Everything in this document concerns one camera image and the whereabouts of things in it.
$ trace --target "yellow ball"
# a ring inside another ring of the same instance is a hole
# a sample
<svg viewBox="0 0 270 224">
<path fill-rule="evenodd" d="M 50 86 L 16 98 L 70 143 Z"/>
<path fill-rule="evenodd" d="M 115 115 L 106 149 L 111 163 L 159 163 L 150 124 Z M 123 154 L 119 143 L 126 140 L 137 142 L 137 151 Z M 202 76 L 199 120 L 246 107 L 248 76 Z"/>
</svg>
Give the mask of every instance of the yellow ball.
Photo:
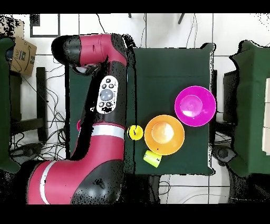
<svg viewBox="0 0 270 224">
<path fill-rule="evenodd" d="M 139 125 L 132 125 L 128 128 L 127 134 L 132 140 L 140 140 L 143 137 L 143 129 Z"/>
</svg>

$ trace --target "white box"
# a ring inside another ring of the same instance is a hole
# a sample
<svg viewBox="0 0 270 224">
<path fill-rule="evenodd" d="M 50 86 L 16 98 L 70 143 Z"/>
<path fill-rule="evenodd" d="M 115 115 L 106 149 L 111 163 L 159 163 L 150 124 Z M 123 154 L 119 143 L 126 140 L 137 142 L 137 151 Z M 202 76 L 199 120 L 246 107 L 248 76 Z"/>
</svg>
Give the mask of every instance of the white box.
<svg viewBox="0 0 270 224">
<path fill-rule="evenodd" d="M 266 79 L 265 102 L 270 102 L 270 78 Z"/>
<path fill-rule="evenodd" d="M 263 129 L 263 151 L 270 153 L 270 128 Z"/>
<path fill-rule="evenodd" d="M 264 127 L 270 128 L 270 103 L 265 103 L 265 107 L 264 107 Z"/>
</svg>

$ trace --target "white tile floor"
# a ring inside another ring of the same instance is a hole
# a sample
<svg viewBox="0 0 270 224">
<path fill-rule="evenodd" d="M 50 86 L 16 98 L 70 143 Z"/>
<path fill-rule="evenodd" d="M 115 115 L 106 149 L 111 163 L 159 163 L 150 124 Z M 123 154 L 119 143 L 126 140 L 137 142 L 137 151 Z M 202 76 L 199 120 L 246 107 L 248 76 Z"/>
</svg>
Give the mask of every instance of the white tile floor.
<svg viewBox="0 0 270 224">
<path fill-rule="evenodd" d="M 51 43 L 54 38 L 30 38 L 30 17 L 29 15 L 13 15 L 14 18 L 24 21 L 25 39 L 37 46 L 35 67 L 31 77 L 24 76 L 28 82 L 35 86 L 35 68 L 46 67 L 46 71 L 57 68 L 59 64 L 53 62 Z M 229 55 L 238 51 L 239 42 L 242 40 L 253 40 L 261 46 L 270 42 L 270 23 L 267 14 L 220 14 L 187 13 L 181 25 L 178 25 L 180 13 L 176 14 L 147 14 L 147 41 L 142 31 L 145 27 L 144 14 L 133 13 L 132 18 L 128 14 L 100 14 L 100 21 L 108 33 L 130 34 L 135 44 L 145 48 L 199 48 L 204 43 L 214 42 L 216 51 L 214 57 L 214 69 L 218 71 L 217 101 L 218 111 L 223 111 L 223 75 L 235 69 Z M 102 33 L 98 17 L 95 14 L 60 14 L 61 35 Z M 57 14 L 41 14 L 41 26 L 33 27 L 33 34 L 48 35 L 57 34 Z M 59 76 L 64 73 L 63 66 L 52 72 L 47 72 L 47 78 Z M 47 87 L 53 90 L 59 97 L 56 110 L 65 118 L 65 89 L 64 76 L 52 78 L 47 82 Z M 48 96 L 49 105 L 53 108 L 54 102 Z M 48 120 L 53 115 L 48 108 Z M 23 80 L 22 84 L 22 117 L 29 119 L 36 116 L 36 94 L 33 89 Z M 52 125 L 49 133 L 56 130 L 56 123 Z M 37 141 L 36 131 L 25 133 L 22 143 Z M 56 136 L 49 142 L 54 143 Z M 161 203 L 226 203 L 229 195 L 229 177 L 226 168 L 218 165 L 212 158 L 211 167 L 216 171 L 213 176 L 201 175 L 164 175 L 162 181 L 170 182 L 170 191 L 166 182 L 160 183 Z"/>
</svg>

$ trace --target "green cloth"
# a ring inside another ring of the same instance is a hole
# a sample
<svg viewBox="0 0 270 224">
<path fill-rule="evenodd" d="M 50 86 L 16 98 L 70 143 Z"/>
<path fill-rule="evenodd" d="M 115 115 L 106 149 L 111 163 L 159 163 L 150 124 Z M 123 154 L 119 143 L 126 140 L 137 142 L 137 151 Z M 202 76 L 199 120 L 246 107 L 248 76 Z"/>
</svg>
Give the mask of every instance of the green cloth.
<svg viewBox="0 0 270 224">
<path fill-rule="evenodd" d="M 9 66 L 6 51 L 15 43 L 10 38 L 0 39 L 0 170 L 16 173 L 20 165 L 11 160 L 8 150 L 11 142 L 11 102 L 9 89 Z"/>
<path fill-rule="evenodd" d="M 174 102 L 186 87 L 202 86 L 209 89 L 209 56 L 214 46 L 203 49 L 134 49 L 137 76 L 138 125 L 145 129 L 155 116 L 167 114 L 176 117 Z M 81 117 L 83 104 L 91 78 L 78 76 L 70 70 L 70 147 L 78 137 L 76 123 Z M 135 124 L 134 70 L 128 68 L 127 123 Z M 133 173 L 133 144 L 135 144 L 135 174 L 204 174 L 213 172 L 208 167 L 209 125 L 184 125 L 185 141 L 176 153 L 163 156 L 158 168 L 143 160 L 147 150 L 144 139 L 132 141 L 125 133 L 124 172 Z"/>
<path fill-rule="evenodd" d="M 252 173 L 270 174 L 270 156 L 262 151 L 265 84 L 270 78 L 270 49 L 244 41 L 232 56 L 239 68 L 237 117 L 234 148 L 238 156 L 230 168 L 240 177 Z"/>
</svg>

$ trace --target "red robot arm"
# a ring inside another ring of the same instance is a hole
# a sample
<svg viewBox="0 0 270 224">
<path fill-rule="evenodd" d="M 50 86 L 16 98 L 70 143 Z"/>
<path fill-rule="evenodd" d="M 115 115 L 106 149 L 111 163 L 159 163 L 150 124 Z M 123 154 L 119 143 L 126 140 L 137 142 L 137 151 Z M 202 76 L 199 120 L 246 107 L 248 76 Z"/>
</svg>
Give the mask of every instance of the red robot arm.
<svg viewBox="0 0 270 224">
<path fill-rule="evenodd" d="M 52 52 L 60 63 L 76 67 L 107 60 L 107 69 L 90 84 L 85 108 L 88 122 L 81 123 L 80 131 L 81 138 L 87 136 L 87 130 L 92 132 L 86 139 L 90 141 L 86 155 L 79 160 L 40 163 L 28 181 L 27 203 L 114 203 L 121 189 L 126 125 L 127 56 L 123 39 L 117 34 L 60 36 L 53 41 Z M 83 147 L 79 144 L 76 153 Z"/>
</svg>

